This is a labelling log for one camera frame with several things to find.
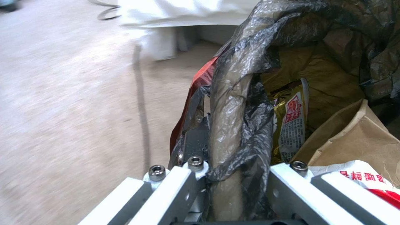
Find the metal plate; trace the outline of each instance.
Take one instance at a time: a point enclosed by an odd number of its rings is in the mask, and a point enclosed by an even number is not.
[[[174,167],[129,225],[170,225],[183,222],[199,188],[191,170]]]
[[[362,224],[285,163],[271,167],[267,196],[281,219],[298,215],[308,224]]]
[[[400,224],[400,211],[339,172],[313,177],[311,183],[366,225]]]
[[[124,225],[151,193],[150,183],[128,177],[78,225]]]

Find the black cable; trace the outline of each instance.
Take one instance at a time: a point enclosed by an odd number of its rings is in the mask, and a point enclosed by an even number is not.
[[[110,7],[109,9],[104,10],[103,12],[101,12],[97,18],[98,20],[112,20],[115,18],[120,17],[121,15],[117,15],[117,16],[113,16],[113,17],[106,17],[106,15],[111,12],[114,11],[118,8],[120,8],[121,6],[119,5],[113,5],[113,4],[108,4],[108,3],[103,3],[103,2],[99,2],[98,0],[88,0],[90,3],[98,5],[98,6],[105,6],[105,7]]]
[[[142,72],[140,70],[140,52],[142,51],[142,46],[137,44],[134,48],[133,53],[133,71],[135,73],[136,79],[136,97],[138,100],[138,110],[140,125],[142,127],[143,133],[143,174],[145,174],[150,168],[150,129],[147,122],[147,112],[146,112],[146,101],[144,99],[144,82]]]

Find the red and white packaging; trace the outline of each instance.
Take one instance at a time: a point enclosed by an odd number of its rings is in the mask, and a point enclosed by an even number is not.
[[[376,194],[397,209],[400,209],[400,190],[378,174],[368,163],[354,160],[325,167],[308,167],[314,176],[339,171],[343,176],[353,180],[363,188]]]

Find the crumpled plastic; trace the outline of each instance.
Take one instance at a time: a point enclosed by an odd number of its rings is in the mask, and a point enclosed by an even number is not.
[[[254,89],[306,77],[308,126],[361,99],[400,113],[400,16],[392,0],[259,2],[216,61],[211,84],[210,165],[215,220],[268,218],[270,103]]]

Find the wire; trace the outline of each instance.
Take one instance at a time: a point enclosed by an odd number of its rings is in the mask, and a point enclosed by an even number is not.
[[[118,18],[121,16],[121,15],[117,15],[117,16],[113,16],[113,17],[106,17],[106,15],[108,13],[110,13],[111,11],[114,11],[114,10],[120,8],[121,6],[119,6],[119,5],[113,5],[113,4],[108,4],[108,3],[104,3],[104,2],[99,2],[98,0],[88,0],[88,1],[90,3],[98,5],[98,6],[110,7],[109,9],[104,10],[97,16],[98,20],[112,20],[112,19],[115,19],[115,18]]]

